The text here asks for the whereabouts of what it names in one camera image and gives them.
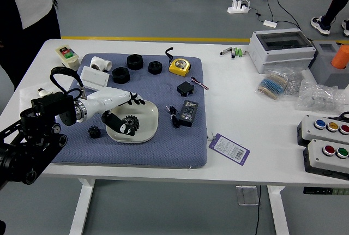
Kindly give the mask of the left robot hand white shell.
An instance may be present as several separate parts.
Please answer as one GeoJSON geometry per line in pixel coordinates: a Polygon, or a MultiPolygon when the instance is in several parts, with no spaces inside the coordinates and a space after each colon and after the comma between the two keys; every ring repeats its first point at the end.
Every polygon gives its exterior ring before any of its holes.
{"type": "Polygon", "coordinates": [[[85,99],[80,98],[75,102],[76,113],[80,113],[76,116],[76,119],[78,122],[84,122],[99,113],[102,115],[102,122],[115,132],[134,136],[139,126],[127,125],[125,119],[119,119],[110,112],[113,108],[126,103],[129,105],[132,103],[144,105],[145,101],[137,93],[106,87],[88,95],[85,99]]]}

